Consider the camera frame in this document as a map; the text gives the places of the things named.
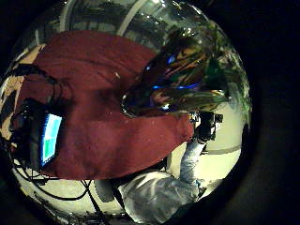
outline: blue screen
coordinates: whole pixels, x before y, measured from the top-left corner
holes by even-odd
[[[56,139],[61,122],[62,117],[60,116],[50,113],[46,115],[41,142],[41,166],[55,156]]]

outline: fisheye lens view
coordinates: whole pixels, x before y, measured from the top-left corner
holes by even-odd
[[[45,223],[185,224],[233,195],[252,87],[201,6],[56,1],[22,31],[1,74],[1,160]]]

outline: black cable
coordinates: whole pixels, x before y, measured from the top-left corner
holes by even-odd
[[[87,193],[90,197],[90,200],[96,210],[97,216],[99,217],[100,221],[102,221],[105,225],[110,225],[109,221],[105,218],[105,215],[102,213],[101,209],[99,208],[98,204],[96,203],[95,199],[93,198],[90,188],[89,188],[89,186],[87,186],[85,180],[82,180],[81,182],[87,189]]]
[[[25,173],[25,175],[29,177],[29,175],[28,175],[27,171],[24,169],[24,167],[22,167],[22,170],[23,170],[23,172]],[[54,198],[54,199],[56,199],[56,200],[61,200],[61,201],[77,201],[77,200],[81,199],[81,198],[88,192],[88,190],[86,189],[86,190],[83,192],[83,194],[81,194],[81,195],[78,196],[78,197],[64,198],[64,197],[60,197],[60,196],[57,196],[57,195],[53,195],[53,194],[51,194],[50,192],[48,192],[47,190],[44,190],[44,189],[41,188],[39,185],[37,185],[37,184],[35,183],[34,180],[30,179],[30,181],[33,183],[33,185],[34,185],[37,189],[39,189],[39,190],[40,190],[41,192],[43,192],[44,194],[46,194],[46,195],[48,195],[48,196],[50,196],[50,197],[52,197],[52,198]]]
[[[50,196],[50,197],[52,197],[52,198],[54,198],[54,199],[61,200],[61,201],[77,201],[77,200],[81,199],[81,198],[88,192],[88,190],[85,189],[85,191],[84,191],[80,196],[74,197],[74,198],[64,198],[64,197],[60,197],[60,196],[53,195],[53,194],[51,194],[50,192],[48,192],[47,190],[44,190],[44,189],[41,188],[39,185],[37,185],[37,183],[36,183],[37,180],[30,178],[30,175],[28,174],[28,172],[26,171],[26,169],[24,168],[24,166],[23,166],[22,163],[20,162],[20,166],[21,166],[21,168],[22,168],[22,171],[24,172],[24,174],[25,174],[27,177],[25,177],[24,175],[22,175],[22,174],[20,173],[20,171],[19,171],[17,168],[15,168],[15,163],[13,162],[14,158],[12,157],[12,155],[10,154],[9,151],[8,151],[8,154],[9,154],[10,160],[12,161],[13,168],[15,169],[15,171],[16,171],[23,179],[25,179],[25,180],[28,181],[28,182],[31,182],[31,183],[32,183],[37,189],[39,189],[41,192],[43,192],[44,194],[46,194],[46,195],[48,195],[48,196]]]

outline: red fabric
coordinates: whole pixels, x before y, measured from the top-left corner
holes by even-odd
[[[65,179],[106,179],[145,169],[188,140],[186,115],[128,118],[120,100],[154,54],[123,37],[71,31],[52,38],[35,65],[63,84],[64,124],[58,157],[46,173]],[[36,75],[24,81],[25,98],[46,103],[52,86]]]

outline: white clothing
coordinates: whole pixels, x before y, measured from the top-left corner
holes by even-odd
[[[161,224],[181,207],[198,201],[203,191],[197,185],[194,168],[204,147],[196,141],[187,145],[180,179],[166,172],[147,171],[120,186],[118,190],[129,216],[138,223]]]

